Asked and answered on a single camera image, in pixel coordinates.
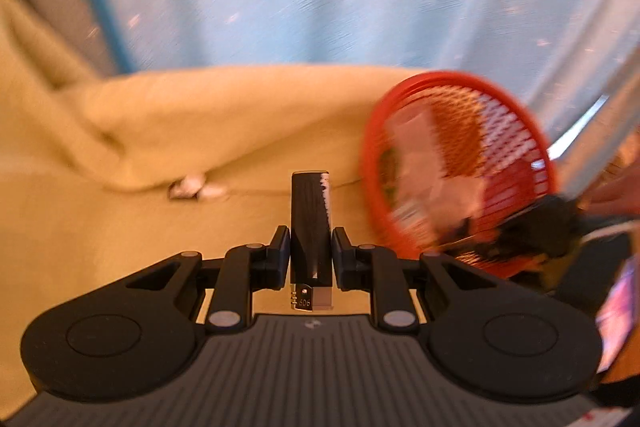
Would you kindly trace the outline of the person right hand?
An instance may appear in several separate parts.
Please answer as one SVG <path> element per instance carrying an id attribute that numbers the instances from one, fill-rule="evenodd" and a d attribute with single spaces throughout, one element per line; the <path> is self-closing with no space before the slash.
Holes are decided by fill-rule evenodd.
<path id="1" fill-rule="evenodd" d="M 596 188 L 585 213 L 596 216 L 638 216 L 640 209 L 640 166 L 636 160 L 615 180 Z"/>

